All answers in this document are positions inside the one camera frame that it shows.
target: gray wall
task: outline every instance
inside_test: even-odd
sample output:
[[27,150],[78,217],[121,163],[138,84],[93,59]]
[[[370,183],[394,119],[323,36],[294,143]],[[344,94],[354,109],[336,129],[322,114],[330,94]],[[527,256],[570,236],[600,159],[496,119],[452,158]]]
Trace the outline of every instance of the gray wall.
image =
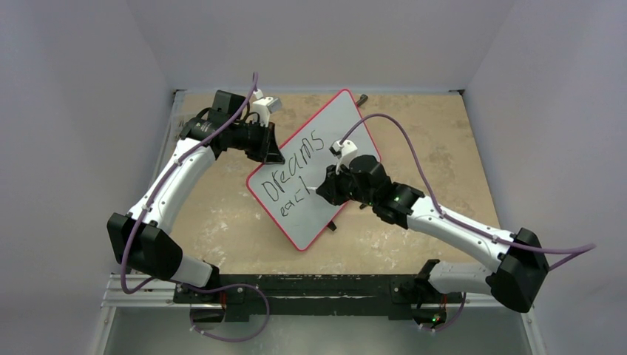
[[123,0],[0,4],[0,352],[85,354],[170,103]]
[[545,246],[599,247],[551,273],[551,354],[624,354],[627,2],[518,1],[465,102],[498,216]]
[[129,0],[177,88],[460,89],[513,0]]

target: whiteboard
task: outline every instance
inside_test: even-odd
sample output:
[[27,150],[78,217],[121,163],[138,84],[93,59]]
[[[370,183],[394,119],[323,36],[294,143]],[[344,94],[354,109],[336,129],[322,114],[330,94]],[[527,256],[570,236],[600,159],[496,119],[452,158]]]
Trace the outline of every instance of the whiteboard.
[[[361,118],[350,91],[341,90],[281,145],[284,165],[261,165],[248,176],[246,185],[252,195],[300,251],[306,250],[344,207],[329,204],[308,187],[322,184],[327,166],[337,162],[329,147]],[[380,161],[365,124],[349,139],[357,145],[359,155],[373,155]]]

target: red whiteboard frame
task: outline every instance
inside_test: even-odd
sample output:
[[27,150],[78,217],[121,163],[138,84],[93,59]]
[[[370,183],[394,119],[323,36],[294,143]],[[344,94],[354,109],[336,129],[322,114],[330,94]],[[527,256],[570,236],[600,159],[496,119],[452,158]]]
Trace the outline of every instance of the red whiteboard frame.
[[[279,146],[279,149],[283,148],[284,145],[286,145],[287,143],[289,143],[289,141],[291,141],[292,138],[294,138],[295,135],[297,135],[302,129],[304,129],[309,122],[311,122],[320,112],[322,112],[322,110],[324,110],[325,108],[327,108],[327,106],[329,106],[329,104],[331,102],[333,102],[333,100],[335,100],[340,94],[342,94],[343,92],[348,92],[348,94],[350,95],[350,97],[353,99],[353,104],[355,105],[355,108],[357,109],[357,112],[359,113],[359,117],[363,118],[364,116],[362,115],[362,112],[359,111],[359,107],[357,107],[357,104],[355,103],[355,97],[353,96],[353,93],[349,90],[349,89],[341,89],[340,91],[338,91],[330,100],[329,102],[327,102],[324,106],[322,106],[316,113],[314,113],[306,122],[304,122],[302,124],[302,126],[300,128],[298,128],[294,133],[292,133],[292,135],[285,140],[285,142],[281,143],[281,146]],[[368,129],[368,126],[366,125],[366,123],[363,123],[364,128],[366,129],[366,132],[368,133],[368,137],[370,137],[370,140],[373,142],[374,145],[374,149],[376,150],[377,154],[379,155],[379,159],[383,160],[383,158],[381,157],[381,152],[379,151],[379,148],[376,146],[376,143],[374,142],[374,139],[372,138],[372,135],[370,133],[370,130]],[[250,186],[250,180],[251,177],[257,172],[259,171],[259,169],[261,169],[261,167],[263,166],[263,164],[260,164],[257,168],[255,168],[255,170],[253,170],[248,177],[246,178],[246,188],[251,192],[251,194],[255,197],[255,200],[257,200],[257,202],[261,205],[261,207],[263,207],[264,211],[266,214],[268,214],[268,216],[270,216],[270,218],[272,218],[272,220],[274,221],[274,224],[276,224],[279,229],[281,229],[281,231],[283,232],[283,234],[285,234],[285,236],[288,238],[288,240],[290,241],[290,243],[292,243],[292,245],[294,246],[294,248],[296,248],[296,250],[298,251],[305,251],[307,249],[309,249],[309,247],[311,246],[311,244],[314,244],[314,242],[318,239],[318,237],[322,234],[322,232],[325,230],[325,228],[327,228],[327,226],[323,226],[322,229],[320,229],[320,231],[318,232],[318,234],[316,234],[315,238],[312,239],[312,241],[307,244],[306,247],[300,249],[298,246],[296,246],[296,243],[294,243],[294,241],[292,240],[292,238],[290,238],[290,236],[285,232],[285,230],[283,229],[283,227],[281,227],[281,224],[279,223],[279,221],[277,221],[276,218],[274,218],[274,216],[268,211],[268,209],[265,207],[265,205],[261,202],[261,200],[259,199],[259,197],[254,193],[254,191],[251,189]],[[344,207],[346,207],[346,203],[344,203],[338,210],[337,213],[333,215],[333,217],[329,220],[329,222],[331,222],[332,220],[335,219],[335,217],[337,217],[337,215],[344,209]]]

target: wooden table surface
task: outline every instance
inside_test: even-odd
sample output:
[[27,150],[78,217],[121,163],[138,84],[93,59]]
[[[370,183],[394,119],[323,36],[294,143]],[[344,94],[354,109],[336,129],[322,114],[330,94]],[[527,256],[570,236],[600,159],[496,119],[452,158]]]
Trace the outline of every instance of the wooden table surface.
[[[179,92],[174,114],[195,115],[211,106],[211,93]],[[279,96],[271,119],[281,144],[333,95]],[[439,202],[479,222],[497,226],[481,160],[459,95],[369,95],[363,115],[383,112],[407,130]],[[427,191],[402,134],[373,118],[368,128],[393,181]],[[229,150],[201,177],[184,203],[172,238],[184,252],[231,274],[413,274],[428,259],[471,261],[439,240],[380,221],[350,203],[306,251],[297,251],[246,188],[258,163]]]

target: white robotic arm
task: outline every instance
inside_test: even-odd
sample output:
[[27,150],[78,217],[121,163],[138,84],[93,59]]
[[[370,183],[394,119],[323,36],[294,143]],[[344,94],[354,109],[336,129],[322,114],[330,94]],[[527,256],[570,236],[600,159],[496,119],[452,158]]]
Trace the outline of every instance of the white robotic arm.
[[431,197],[411,186],[393,183],[383,165],[372,155],[359,156],[355,143],[349,140],[335,142],[331,152],[337,164],[327,168],[325,181],[316,189],[327,202],[342,205],[355,200],[372,206],[384,222],[436,237],[478,261],[452,264],[431,260],[428,283],[437,292],[491,294],[511,309],[529,310],[549,270],[546,258],[497,240],[539,248],[535,234],[527,229],[512,233],[486,226],[443,206],[438,210]]
[[[243,105],[244,97],[224,91],[216,93],[211,108],[204,109],[185,124],[174,153],[166,168],[146,194],[124,216],[114,213],[107,223],[109,239],[116,259],[122,261],[132,227],[141,217],[130,249],[128,266],[162,280],[205,287],[215,266],[185,255],[169,237],[183,202],[203,173],[228,148],[245,151],[248,158],[260,163],[284,163],[274,136],[270,114],[281,108],[278,98],[264,98],[260,90],[251,111],[230,124],[207,144],[193,149],[221,127]],[[256,118],[247,122],[247,118]],[[157,190],[151,206],[148,199]]]

